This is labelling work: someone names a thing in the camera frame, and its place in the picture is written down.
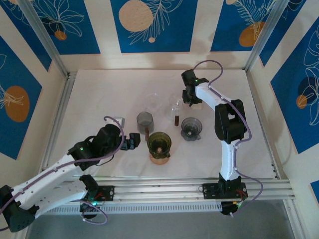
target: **floral wall art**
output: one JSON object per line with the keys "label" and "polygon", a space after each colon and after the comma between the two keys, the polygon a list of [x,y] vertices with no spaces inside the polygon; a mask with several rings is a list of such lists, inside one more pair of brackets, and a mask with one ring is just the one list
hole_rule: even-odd
{"label": "floral wall art", "polygon": [[188,52],[197,0],[111,0],[122,53]]}
{"label": "floral wall art", "polygon": [[279,18],[273,32],[271,33],[266,45],[260,53],[260,59],[265,66],[277,48],[280,41],[283,39],[290,25],[295,20],[297,14],[303,7],[306,0],[290,0],[282,16]]}
{"label": "floral wall art", "polygon": [[[250,51],[276,1],[224,0],[211,51]],[[285,25],[285,30],[277,28],[280,33],[272,36],[276,40],[267,46],[268,50],[277,47],[304,1],[290,1],[281,17],[281,25]],[[269,54],[264,56],[265,61],[269,57]]]}
{"label": "floral wall art", "polygon": [[[61,55],[100,53],[83,0],[33,0],[31,3]],[[48,70],[51,59],[16,1],[0,0],[0,5]]]}
{"label": "floral wall art", "polygon": [[17,159],[41,89],[0,37],[0,153]]}
{"label": "floral wall art", "polygon": [[319,18],[271,85],[298,153],[319,143]]}

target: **glass beaker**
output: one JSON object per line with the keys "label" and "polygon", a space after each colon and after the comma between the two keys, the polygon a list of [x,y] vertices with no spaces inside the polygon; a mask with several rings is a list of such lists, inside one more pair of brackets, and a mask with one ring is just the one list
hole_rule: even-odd
{"label": "glass beaker", "polygon": [[148,94],[144,98],[146,111],[152,114],[158,113],[162,105],[162,98],[157,93]]}
{"label": "glass beaker", "polygon": [[183,110],[183,98],[178,96],[171,96],[168,99],[168,107],[166,109],[166,115],[174,120],[176,116],[181,116]]}
{"label": "glass beaker", "polygon": [[149,139],[150,133],[154,131],[154,121],[152,114],[144,111],[136,117],[138,123],[138,131],[145,134],[145,141]]}
{"label": "glass beaker", "polygon": [[156,132],[148,139],[150,160],[158,165],[165,164],[170,158],[171,139],[164,132]]}

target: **brown liquid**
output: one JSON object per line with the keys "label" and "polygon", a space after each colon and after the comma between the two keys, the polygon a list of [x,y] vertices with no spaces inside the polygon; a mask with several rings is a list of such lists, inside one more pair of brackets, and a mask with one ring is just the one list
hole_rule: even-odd
{"label": "brown liquid", "polygon": [[178,126],[179,124],[179,116],[175,116],[175,126]]}

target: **gray floor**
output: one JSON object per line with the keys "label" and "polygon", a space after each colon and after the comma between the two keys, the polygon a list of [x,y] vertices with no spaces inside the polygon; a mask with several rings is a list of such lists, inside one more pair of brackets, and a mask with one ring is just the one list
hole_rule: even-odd
{"label": "gray floor", "polygon": [[221,213],[113,214],[103,226],[80,216],[42,216],[28,239],[290,239],[282,201],[258,201],[234,218]]}

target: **metal corner post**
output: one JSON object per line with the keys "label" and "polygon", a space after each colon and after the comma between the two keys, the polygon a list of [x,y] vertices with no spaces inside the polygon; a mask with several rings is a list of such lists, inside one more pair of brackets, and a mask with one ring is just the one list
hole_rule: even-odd
{"label": "metal corner post", "polygon": [[58,50],[56,49],[51,37],[49,36],[38,14],[36,13],[32,5],[32,2],[29,0],[17,0],[17,3],[22,13],[24,14],[25,18],[28,20],[33,31],[35,32],[36,36],[39,38],[40,42],[42,43],[44,49],[47,51],[51,59],[55,62],[59,71],[65,77],[65,80],[67,80],[68,71],[62,59],[60,58],[60,54]]}
{"label": "metal corner post", "polygon": [[49,142],[46,146],[45,152],[44,152],[44,157],[41,163],[41,166],[39,168],[39,173],[46,169],[49,165],[49,161],[51,158],[51,155],[53,153],[54,147],[55,147],[55,143],[57,141],[59,132],[60,132],[60,128],[62,125],[62,121],[63,121],[63,117],[66,111],[66,107],[68,105],[70,96],[71,96],[71,92],[72,92],[72,88],[74,85],[74,81],[75,81],[75,77],[76,77],[76,72],[71,72],[67,81],[65,82],[62,94],[61,94],[61,98],[60,98],[60,102],[55,114],[55,119],[53,122],[53,127],[52,127],[52,131],[50,133],[50,138],[49,138]]}
{"label": "metal corner post", "polygon": [[290,0],[274,0],[274,1],[276,1],[274,4],[274,7],[271,10],[265,22],[265,26],[263,27],[263,30],[259,34],[259,37],[257,38],[257,41],[255,45],[253,46],[253,49],[251,50],[248,60],[245,64],[244,70],[246,72],[253,67],[254,63],[258,59],[258,56],[260,55],[261,51],[264,49],[264,46],[266,45],[271,33],[273,32],[277,22],[279,21],[281,15],[283,14]]}

